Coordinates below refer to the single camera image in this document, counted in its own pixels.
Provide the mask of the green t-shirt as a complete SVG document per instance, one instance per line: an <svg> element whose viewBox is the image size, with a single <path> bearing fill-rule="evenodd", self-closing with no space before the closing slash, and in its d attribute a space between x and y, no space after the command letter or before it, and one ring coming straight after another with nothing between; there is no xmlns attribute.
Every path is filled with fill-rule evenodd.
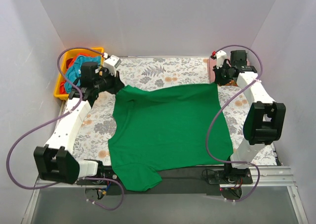
<svg viewBox="0 0 316 224"><path fill-rule="evenodd" d="M153 188L162 180L159 171L220 164L230 139L220 108L216 84L121 89L113 112L117 128L108 147L125 188Z"/></svg>

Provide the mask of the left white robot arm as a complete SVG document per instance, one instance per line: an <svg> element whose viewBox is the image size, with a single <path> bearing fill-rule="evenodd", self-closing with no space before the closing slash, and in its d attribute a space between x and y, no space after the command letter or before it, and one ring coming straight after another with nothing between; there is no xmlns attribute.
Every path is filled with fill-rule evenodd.
<svg viewBox="0 0 316 224"><path fill-rule="evenodd" d="M74 81L63 118L43 147L36 147L34 159L43 180L73 184L88 177L93 184L101 184L105 178L102 162L80 160L73 157L74 144L82 123L101 92L117 94L124 83L117 70L121 60L112 55L100 66L97 62L85 62L81 76Z"/></svg>

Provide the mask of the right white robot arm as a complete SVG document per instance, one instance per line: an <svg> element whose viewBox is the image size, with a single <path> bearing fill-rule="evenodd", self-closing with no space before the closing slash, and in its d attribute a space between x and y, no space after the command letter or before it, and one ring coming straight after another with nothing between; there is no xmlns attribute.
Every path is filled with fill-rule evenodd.
<svg viewBox="0 0 316 224"><path fill-rule="evenodd" d="M250 106L243 125L244 138L224 164L224 179L235 183L246 175L258 152L280 139L286 107L265 91L258 79L257 69L248 63L245 50L233 50L229 56L219 50L213 52L211 58L216 60L213 66L215 83L223 86L235 81Z"/></svg>

